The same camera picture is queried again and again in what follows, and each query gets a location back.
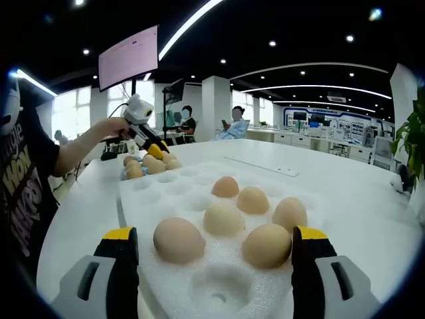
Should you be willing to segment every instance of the black t-shirt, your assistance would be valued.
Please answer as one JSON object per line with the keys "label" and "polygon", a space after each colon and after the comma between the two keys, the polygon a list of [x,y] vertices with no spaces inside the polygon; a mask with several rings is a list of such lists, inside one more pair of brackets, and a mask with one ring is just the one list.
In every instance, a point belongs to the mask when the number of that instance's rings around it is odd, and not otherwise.
{"label": "black t-shirt", "polygon": [[57,210],[47,177],[59,146],[46,135],[34,108],[25,107],[6,136],[0,137],[2,222],[10,232],[12,253],[32,279],[41,247]]}
{"label": "black t-shirt", "polygon": [[186,122],[182,124],[182,127],[185,130],[193,129],[193,133],[195,133],[195,128],[197,127],[197,121],[195,121],[193,118],[188,118]]}

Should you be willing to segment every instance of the egg tray slot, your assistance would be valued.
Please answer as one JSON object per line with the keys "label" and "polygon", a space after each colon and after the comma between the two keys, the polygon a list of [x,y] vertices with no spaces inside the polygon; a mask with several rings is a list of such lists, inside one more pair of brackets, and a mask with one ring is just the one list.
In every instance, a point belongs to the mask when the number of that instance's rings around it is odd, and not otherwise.
{"label": "egg tray slot", "polygon": [[[236,206],[237,196],[211,194],[214,183],[231,176],[239,188],[259,187],[270,208],[264,215],[241,212],[245,230],[235,238],[213,237],[203,228],[205,209],[214,202]],[[264,179],[221,163],[207,162],[120,182],[126,224],[137,227],[140,267],[158,302],[170,318],[284,318],[292,315],[290,261],[272,270],[258,270],[242,258],[242,242],[264,223],[272,222],[276,205],[297,197],[307,210],[308,225],[321,228],[320,205],[314,194]],[[162,220],[182,217],[205,240],[203,258],[188,265],[163,262],[153,246],[153,232]]]}

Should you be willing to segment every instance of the desk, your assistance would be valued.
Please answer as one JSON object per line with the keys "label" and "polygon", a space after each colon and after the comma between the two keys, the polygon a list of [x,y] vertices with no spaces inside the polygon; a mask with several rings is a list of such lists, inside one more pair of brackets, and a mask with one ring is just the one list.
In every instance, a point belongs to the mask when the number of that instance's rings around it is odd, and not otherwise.
{"label": "desk", "polygon": [[[348,256],[369,276],[372,292],[381,302],[397,288],[414,260],[422,231],[408,208],[408,199],[389,184],[394,175],[389,171],[322,152],[254,140],[184,144],[170,150],[184,165],[222,161],[329,199],[323,231],[339,255]],[[109,230],[125,225],[118,191],[124,156],[92,161],[59,207],[44,240],[37,273],[37,290],[47,302],[59,293],[59,280],[72,265],[82,256],[92,255]],[[261,160],[268,165],[284,163],[299,175],[289,177],[224,156]],[[140,301],[141,318],[152,318],[150,303]]]}

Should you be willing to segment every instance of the person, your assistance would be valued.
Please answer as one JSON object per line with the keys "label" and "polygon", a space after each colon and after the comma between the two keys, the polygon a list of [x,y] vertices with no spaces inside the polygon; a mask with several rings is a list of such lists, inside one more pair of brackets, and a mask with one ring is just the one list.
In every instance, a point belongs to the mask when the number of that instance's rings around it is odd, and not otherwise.
{"label": "person", "polygon": [[177,129],[177,132],[185,133],[186,143],[195,143],[193,134],[195,133],[195,128],[197,127],[197,122],[192,118],[192,107],[186,105],[181,109],[181,122],[182,128]]}
{"label": "person", "polygon": [[129,138],[129,124],[124,118],[101,120],[58,146],[43,131],[35,107],[26,104],[19,110],[17,82],[9,87],[0,101],[5,110],[0,114],[0,231],[8,233],[8,250],[35,283],[44,237],[58,208],[48,176],[63,176],[106,136]]}
{"label": "person", "polygon": [[63,146],[63,145],[66,145],[69,141],[68,141],[68,138],[66,138],[66,136],[65,135],[63,135],[62,134],[62,132],[60,131],[60,130],[57,130],[55,133],[54,133],[54,138],[55,138],[55,140],[56,141],[58,141],[59,142],[59,145],[60,146]]}
{"label": "person", "polygon": [[233,121],[230,124],[223,122],[223,130],[212,140],[233,140],[235,138],[244,138],[248,129],[248,122],[242,117],[245,109],[241,106],[235,106],[232,110]]}

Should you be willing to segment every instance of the seated person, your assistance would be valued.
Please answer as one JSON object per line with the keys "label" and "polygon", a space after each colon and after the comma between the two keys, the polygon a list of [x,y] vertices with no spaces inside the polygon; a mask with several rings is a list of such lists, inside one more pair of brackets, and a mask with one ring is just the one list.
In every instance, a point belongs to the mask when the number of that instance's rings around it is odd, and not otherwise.
{"label": "seated person", "polygon": [[195,143],[193,134],[195,134],[197,123],[192,118],[192,108],[189,105],[181,109],[181,118],[183,119],[181,122],[182,128],[178,128],[177,131],[185,133],[186,143]]}
{"label": "seated person", "polygon": [[242,117],[245,109],[235,106],[232,110],[233,121],[230,124],[223,123],[223,131],[212,140],[233,140],[235,138],[244,138],[248,129],[248,122]]}

